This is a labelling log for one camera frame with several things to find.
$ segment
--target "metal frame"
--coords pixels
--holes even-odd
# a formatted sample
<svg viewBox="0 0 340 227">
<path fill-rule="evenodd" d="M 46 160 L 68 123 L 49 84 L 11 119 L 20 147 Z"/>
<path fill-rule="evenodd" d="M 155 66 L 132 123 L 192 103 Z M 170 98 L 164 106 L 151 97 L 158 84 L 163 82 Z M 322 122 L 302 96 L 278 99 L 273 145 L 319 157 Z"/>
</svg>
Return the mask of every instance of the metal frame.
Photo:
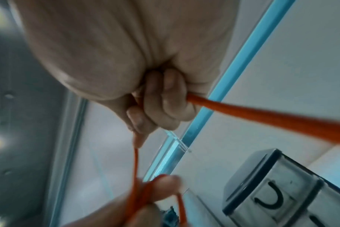
<svg viewBox="0 0 340 227">
<path fill-rule="evenodd" d="M 45 227 L 57 227 L 71 164 L 83 125 L 87 100 L 67 91 L 55 144 L 44 206 Z"/>
<path fill-rule="evenodd" d="M 224 99 L 236 80 L 243 73 L 247 65 L 251 62 L 294 2 L 295 0 L 274 0 L 271 3 L 229 68 L 224 73 L 223 77 L 210 94 L 209 99 L 214 101 L 222 101 Z M 206 108 L 200 110 L 182 138 L 182 142 L 187 147 L 195 140 L 212 113 L 213 111 Z M 174 141 L 174 138 L 169 136 L 145 174 L 144 181 L 151 180 L 159 174 L 171 174 L 184 156 L 181 147 L 174 146 L 174 142 L 171 141 Z"/>
</svg>

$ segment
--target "gray ceiling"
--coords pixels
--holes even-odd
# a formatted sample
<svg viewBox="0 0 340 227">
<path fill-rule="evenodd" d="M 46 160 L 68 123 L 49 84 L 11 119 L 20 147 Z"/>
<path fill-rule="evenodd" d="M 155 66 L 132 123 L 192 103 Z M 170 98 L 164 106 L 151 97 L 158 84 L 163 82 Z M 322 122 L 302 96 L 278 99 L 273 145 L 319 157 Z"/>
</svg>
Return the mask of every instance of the gray ceiling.
<svg viewBox="0 0 340 227">
<path fill-rule="evenodd" d="M 65 89 L 34 59 L 5 1 L 0 14 L 0 217 L 14 224 L 41 215 Z"/>
</svg>

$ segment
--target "orange string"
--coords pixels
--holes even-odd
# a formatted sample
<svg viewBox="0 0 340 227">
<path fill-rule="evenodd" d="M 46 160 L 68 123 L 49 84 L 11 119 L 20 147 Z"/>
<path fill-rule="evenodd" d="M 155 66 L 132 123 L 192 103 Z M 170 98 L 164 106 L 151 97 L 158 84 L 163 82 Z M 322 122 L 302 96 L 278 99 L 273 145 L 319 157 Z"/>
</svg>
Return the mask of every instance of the orange string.
<svg viewBox="0 0 340 227">
<path fill-rule="evenodd" d="M 188 102 L 192 104 L 207 107 L 211 110 L 218 111 L 234 117 L 264 123 L 275 127 L 287 129 L 294 132 L 299 132 L 305 135 L 314 136 L 319 139 L 331 141 L 340 144 L 340 122 L 330 120 L 315 119 L 305 116 L 296 116 L 293 114 L 278 113 L 274 111 L 258 110 L 248 107 L 239 107 L 235 105 L 214 102 L 193 94 L 188 94 Z M 136 180 L 137 168 L 139 161 L 138 149 L 134 149 L 134 172 L 133 172 L 133 187 L 129 198 L 127 209 L 127 217 L 131 218 L 139 209 L 149 203 L 150 196 L 154 183 L 160 178 L 166 176 L 164 174 L 147 182 L 141 192 L 141 197 L 137 198 L 138 184 Z M 187 222 L 185 206 L 181 198 L 181 194 L 177 193 L 177 202 L 179 204 L 179 219 L 180 224 Z"/>
</svg>

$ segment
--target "orange rope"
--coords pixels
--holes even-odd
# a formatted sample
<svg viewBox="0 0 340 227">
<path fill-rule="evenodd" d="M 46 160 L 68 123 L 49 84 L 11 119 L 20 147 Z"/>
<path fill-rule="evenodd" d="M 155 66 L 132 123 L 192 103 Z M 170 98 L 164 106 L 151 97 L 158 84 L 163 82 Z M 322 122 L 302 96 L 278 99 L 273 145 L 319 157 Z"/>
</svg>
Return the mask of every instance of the orange rope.
<svg viewBox="0 0 340 227">
<path fill-rule="evenodd" d="M 340 144 L 340 122 L 334 122 L 329 120 L 314 119 L 305 116 L 296 116 L 293 114 L 278 113 L 267 110 L 258 110 L 248 107 L 239 107 L 235 105 L 228 105 L 220 102 L 214 102 L 196 95 L 188 94 L 188 102 L 192 104 L 207 107 L 211 110 L 218 111 L 234 117 L 264 123 L 266 125 L 272 125 L 275 127 L 299 132 L 305 135 L 314 136 L 319 139 L 331 141 Z M 139 161 L 138 149 L 134 149 L 135 164 L 133 172 L 133 188 L 129 198 L 129 204 L 127 209 L 127 217 L 130 218 L 140 208 L 149 203 L 149 199 L 152 193 L 153 185 L 160 178 L 166 176 L 164 174 L 154 178 L 154 180 L 147 182 L 144 189 L 141 192 L 141 197 L 137 198 L 137 168 Z M 180 224 L 187 222 L 185 206 L 181 198 L 181 194 L 176 195 L 177 202 L 179 204 L 179 219 Z"/>
</svg>

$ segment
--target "hand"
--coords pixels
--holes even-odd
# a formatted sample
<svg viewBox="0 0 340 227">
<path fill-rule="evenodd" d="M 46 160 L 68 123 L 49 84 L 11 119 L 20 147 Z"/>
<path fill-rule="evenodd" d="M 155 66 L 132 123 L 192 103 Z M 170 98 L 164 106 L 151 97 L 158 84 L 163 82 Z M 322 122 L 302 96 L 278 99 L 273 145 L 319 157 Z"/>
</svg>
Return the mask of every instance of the hand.
<svg viewBox="0 0 340 227">
<path fill-rule="evenodd" d="M 195 117 L 198 108 L 186 103 L 186 93 L 206 96 L 219 76 L 238 0 L 13 0 L 12 6 L 45 68 L 114 111 L 136 131 L 140 147 L 158 126 L 174 130 Z M 133 94 L 144 88 L 142 110 Z"/>
<path fill-rule="evenodd" d="M 152 202 L 163 200 L 175 195 L 180 188 L 181 181 L 177 176 L 167 176 L 154 185 Z M 128 222 L 125 219 L 128 196 L 118 197 L 109 204 L 95 211 L 87 217 L 67 224 L 63 227 L 161 227 L 162 216 L 155 204 L 146 205 L 138 211 Z"/>
</svg>

